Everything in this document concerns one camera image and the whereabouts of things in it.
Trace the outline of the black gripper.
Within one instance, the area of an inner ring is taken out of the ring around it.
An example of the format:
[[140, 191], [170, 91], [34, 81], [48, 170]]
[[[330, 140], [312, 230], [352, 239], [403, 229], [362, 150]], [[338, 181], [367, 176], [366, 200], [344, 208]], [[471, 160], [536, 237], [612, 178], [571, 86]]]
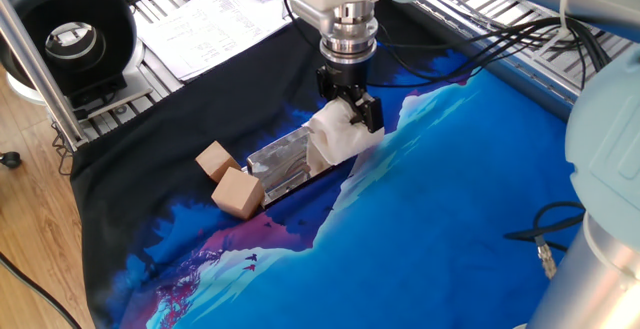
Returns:
[[382, 103], [378, 97], [372, 97], [366, 91], [369, 61], [341, 64], [326, 61], [316, 70], [319, 94], [326, 101], [334, 100], [340, 93], [346, 93], [350, 99], [358, 99], [351, 107], [355, 113], [351, 124], [361, 123], [370, 133], [384, 128]]

